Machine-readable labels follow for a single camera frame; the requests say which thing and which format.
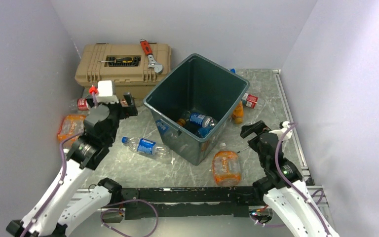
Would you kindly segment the red handled adjustable wrench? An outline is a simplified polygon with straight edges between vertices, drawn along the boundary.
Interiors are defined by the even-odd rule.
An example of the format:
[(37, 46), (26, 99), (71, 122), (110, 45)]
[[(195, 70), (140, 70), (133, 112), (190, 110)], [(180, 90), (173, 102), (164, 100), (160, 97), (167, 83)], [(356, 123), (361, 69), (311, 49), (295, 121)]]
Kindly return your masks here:
[(155, 60), (153, 56), (152, 48), (150, 44), (148, 43), (148, 41), (145, 40), (144, 38), (141, 38), (140, 45), (142, 47), (143, 52), (148, 58), (148, 68), (153, 69), (156, 74), (161, 74), (163, 71), (163, 66)]

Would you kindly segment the clear bottle light blue label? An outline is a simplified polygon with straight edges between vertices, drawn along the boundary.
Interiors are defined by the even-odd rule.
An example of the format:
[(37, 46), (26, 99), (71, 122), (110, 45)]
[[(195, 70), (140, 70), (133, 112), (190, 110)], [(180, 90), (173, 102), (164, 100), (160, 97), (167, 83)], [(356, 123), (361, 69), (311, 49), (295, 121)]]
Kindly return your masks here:
[(213, 127), (200, 127), (195, 135), (199, 138), (205, 138), (213, 129)]

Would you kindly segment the crushed orange bottle left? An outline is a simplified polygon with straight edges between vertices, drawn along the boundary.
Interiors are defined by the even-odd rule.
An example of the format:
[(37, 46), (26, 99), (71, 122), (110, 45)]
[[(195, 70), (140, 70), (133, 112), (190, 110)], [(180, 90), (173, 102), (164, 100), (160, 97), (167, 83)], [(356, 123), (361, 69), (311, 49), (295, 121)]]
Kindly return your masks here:
[(79, 114), (71, 114), (67, 115), (59, 128), (59, 131), (57, 133), (57, 139), (59, 143), (62, 143), (67, 138), (84, 132), (84, 125), (83, 122), (86, 118), (86, 115), (79, 115)]

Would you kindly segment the dark green plastic bin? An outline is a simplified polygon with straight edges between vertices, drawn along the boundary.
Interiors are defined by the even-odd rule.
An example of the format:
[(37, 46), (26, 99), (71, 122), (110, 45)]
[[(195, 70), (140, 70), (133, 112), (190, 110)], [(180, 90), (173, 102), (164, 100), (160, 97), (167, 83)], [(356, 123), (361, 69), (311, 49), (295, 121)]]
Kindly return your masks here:
[[(162, 142), (189, 163), (199, 165), (218, 143), (249, 87), (247, 79), (195, 53), (168, 73), (143, 102)], [(184, 111), (211, 116), (217, 125), (208, 136), (199, 138), (195, 133), (201, 126), (176, 124)]]

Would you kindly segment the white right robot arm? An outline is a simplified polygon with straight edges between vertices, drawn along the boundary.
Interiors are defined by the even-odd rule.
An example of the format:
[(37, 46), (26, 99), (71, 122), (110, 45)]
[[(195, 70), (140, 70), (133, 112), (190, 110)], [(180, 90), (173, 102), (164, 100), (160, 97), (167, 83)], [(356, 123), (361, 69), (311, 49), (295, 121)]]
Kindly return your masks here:
[(252, 133), (248, 146), (258, 154), (265, 177), (253, 183), (252, 198), (278, 215), (295, 237), (337, 237), (307, 189), (297, 167), (284, 157), (282, 144), (291, 138), (296, 123), (285, 121), (271, 130), (262, 120), (241, 128), (240, 137)]

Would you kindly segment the clear Pepsi bottle blue label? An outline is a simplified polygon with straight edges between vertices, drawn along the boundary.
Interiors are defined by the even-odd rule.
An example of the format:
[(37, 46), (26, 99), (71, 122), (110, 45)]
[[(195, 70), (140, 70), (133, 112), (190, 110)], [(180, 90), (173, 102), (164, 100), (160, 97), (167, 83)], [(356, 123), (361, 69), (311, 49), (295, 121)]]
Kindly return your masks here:
[(134, 153), (150, 158), (163, 158), (169, 153), (169, 148), (164, 144), (139, 137), (122, 137), (121, 142)]

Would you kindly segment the large orange bottle front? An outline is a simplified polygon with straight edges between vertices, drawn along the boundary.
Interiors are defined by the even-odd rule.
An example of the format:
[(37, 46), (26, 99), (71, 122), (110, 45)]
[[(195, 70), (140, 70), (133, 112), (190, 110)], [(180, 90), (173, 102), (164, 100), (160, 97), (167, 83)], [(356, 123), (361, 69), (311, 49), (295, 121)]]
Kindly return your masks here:
[(215, 183), (221, 187), (237, 186), (241, 181), (239, 156), (225, 143), (219, 145), (219, 151), (213, 157), (212, 172)]

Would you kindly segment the clear bottle red label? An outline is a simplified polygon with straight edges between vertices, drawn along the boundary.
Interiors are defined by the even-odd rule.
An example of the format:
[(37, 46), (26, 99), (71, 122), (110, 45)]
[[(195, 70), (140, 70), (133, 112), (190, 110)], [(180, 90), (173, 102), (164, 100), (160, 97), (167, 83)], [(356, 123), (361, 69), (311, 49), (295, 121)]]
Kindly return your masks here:
[(77, 98), (69, 103), (69, 109), (74, 112), (89, 111), (93, 106), (94, 102), (89, 98)]

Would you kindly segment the tan plastic toolbox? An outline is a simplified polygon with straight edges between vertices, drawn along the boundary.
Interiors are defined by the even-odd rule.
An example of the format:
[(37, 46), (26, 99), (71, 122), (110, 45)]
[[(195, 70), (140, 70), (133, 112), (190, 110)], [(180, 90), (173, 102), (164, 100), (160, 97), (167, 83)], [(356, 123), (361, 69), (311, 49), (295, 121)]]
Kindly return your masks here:
[[(163, 66), (161, 74), (148, 68), (148, 58), (138, 44), (89, 44), (84, 47), (75, 80), (87, 89), (101, 80), (114, 82), (116, 94), (130, 92), (143, 99), (171, 71), (169, 45), (150, 43), (155, 60)], [(132, 57), (132, 63), (101, 63), (112, 58)]]

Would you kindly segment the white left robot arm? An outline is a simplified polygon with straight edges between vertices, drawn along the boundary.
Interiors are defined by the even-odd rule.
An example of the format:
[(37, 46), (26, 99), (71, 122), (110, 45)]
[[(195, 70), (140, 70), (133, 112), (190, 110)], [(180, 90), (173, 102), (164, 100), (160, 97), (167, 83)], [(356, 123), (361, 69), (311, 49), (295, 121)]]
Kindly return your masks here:
[(121, 185), (109, 178), (102, 180), (96, 190), (68, 206), (73, 195), (98, 167), (115, 142), (119, 122), (138, 114), (131, 93), (123, 95), (126, 105), (97, 97), (83, 121), (83, 132), (69, 152), (61, 152), (62, 166), (44, 195), (21, 220), (12, 220), (6, 231), (13, 237), (68, 237), (73, 230), (97, 209), (116, 207), (122, 201)]

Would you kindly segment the small orange juice bottle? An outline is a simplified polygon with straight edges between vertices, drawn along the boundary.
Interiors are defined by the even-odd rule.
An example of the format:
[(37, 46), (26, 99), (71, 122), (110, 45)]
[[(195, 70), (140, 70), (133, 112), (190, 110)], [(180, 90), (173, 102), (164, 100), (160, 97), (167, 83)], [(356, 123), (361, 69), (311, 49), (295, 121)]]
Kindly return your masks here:
[(190, 111), (184, 111), (179, 115), (179, 118), (176, 120), (176, 124), (178, 124), (181, 127), (185, 127), (190, 123)]

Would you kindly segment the black yellow screwdriver in toolbox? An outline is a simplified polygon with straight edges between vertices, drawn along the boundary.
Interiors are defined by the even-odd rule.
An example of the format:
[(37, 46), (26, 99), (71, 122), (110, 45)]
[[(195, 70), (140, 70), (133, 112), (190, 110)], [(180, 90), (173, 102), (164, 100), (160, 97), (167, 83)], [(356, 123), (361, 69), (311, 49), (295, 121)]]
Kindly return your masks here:
[(124, 58), (112, 58), (104, 61), (100, 61), (101, 63), (132, 63), (134, 59), (132, 57), (124, 57)]

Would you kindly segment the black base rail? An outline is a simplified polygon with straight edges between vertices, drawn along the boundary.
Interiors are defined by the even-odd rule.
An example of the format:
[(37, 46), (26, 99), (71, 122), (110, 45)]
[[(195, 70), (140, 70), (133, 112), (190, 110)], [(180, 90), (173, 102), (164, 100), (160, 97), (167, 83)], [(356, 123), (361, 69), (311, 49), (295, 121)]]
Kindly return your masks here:
[(154, 217), (222, 216), (248, 217), (265, 203), (251, 186), (124, 188), (122, 199), (127, 220)]

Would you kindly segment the Pepsi bottle blue cap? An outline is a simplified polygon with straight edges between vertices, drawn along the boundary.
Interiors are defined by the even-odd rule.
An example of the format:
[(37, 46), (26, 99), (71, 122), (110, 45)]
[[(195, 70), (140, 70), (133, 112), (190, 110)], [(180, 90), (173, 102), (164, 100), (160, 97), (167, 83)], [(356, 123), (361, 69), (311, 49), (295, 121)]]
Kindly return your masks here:
[(189, 121), (203, 128), (214, 128), (217, 125), (217, 122), (213, 117), (200, 113), (191, 113)]

